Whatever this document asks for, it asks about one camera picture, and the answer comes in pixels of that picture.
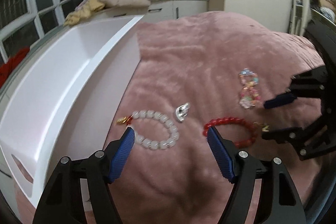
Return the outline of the white storage tray box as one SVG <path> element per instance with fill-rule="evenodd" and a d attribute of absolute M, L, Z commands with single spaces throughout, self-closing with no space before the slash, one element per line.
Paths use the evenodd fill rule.
<path fill-rule="evenodd" d="M 82 159 L 104 147 L 140 61 L 140 15 L 66 28 L 37 58 L 1 119 L 1 150 L 30 204 L 63 156 Z"/>

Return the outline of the red cloth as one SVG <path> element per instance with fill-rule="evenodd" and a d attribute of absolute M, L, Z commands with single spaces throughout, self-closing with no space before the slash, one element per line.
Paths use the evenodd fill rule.
<path fill-rule="evenodd" d="M 1 65 L 0 69 L 0 87 L 6 82 L 13 70 L 21 63 L 21 61 L 27 56 L 30 48 L 24 47 L 14 56 L 8 59 L 8 62 Z"/>

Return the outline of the standing mirror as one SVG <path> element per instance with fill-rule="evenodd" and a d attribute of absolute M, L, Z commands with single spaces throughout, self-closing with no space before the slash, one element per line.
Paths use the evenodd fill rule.
<path fill-rule="evenodd" d="M 303 0 L 292 0 L 289 28 L 292 35 L 301 35 L 303 23 Z"/>

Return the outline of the pink plush blanket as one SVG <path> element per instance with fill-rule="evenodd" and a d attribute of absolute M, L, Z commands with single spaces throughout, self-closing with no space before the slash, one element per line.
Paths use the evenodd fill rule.
<path fill-rule="evenodd" d="M 264 110 L 239 105 L 239 72 L 258 74 L 263 100 L 282 93 L 290 77 L 323 61 L 301 36 L 273 32 L 243 15 L 208 12 L 138 29 L 141 62 L 116 114 L 138 110 L 173 116 L 189 103 L 179 140 L 165 151 L 132 149 L 121 177 L 110 185 L 124 223 L 217 223 L 232 185 L 222 177 L 203 136 L 204 125 L 223 117 L 305 127 L 320 115 L 319 100 Z"/>

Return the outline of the white drawer cabinet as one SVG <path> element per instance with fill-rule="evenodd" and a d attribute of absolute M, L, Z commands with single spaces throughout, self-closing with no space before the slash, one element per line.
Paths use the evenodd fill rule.
<path fill-rule="evenodd" d="M 118 7 L 95 13 L 91 19 L 116 18 L 128 15 L 143 15 L 142 20 L 157 23 L 165 20 L 179 19 L 208 11 L 209 0 L 169 0 L 152 2 L 146 8 Z"/>

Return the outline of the yellow cloth on ledge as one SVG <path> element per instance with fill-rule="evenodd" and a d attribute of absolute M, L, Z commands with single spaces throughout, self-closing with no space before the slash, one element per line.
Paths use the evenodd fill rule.
<path fill-rule="evenodd" d="M 70 12 L 64 20 L 64 26 L 75 26 L 93 14 L 103 10 L 105 4 L 100 0 L 86 0 L 75 11 Z"/>

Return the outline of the silver heart pendant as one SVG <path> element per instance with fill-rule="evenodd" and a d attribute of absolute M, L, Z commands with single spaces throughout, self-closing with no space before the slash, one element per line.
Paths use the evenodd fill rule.
<path fill-rule="evenodd" d="M 179 123 L 182 123 L 185 121 L 185 118 L 188 115 L 189 109 L 190 109 L 190 104 L 188 102 L 181 106 L 178 106 L 175 109 L 175 118 Z"/>

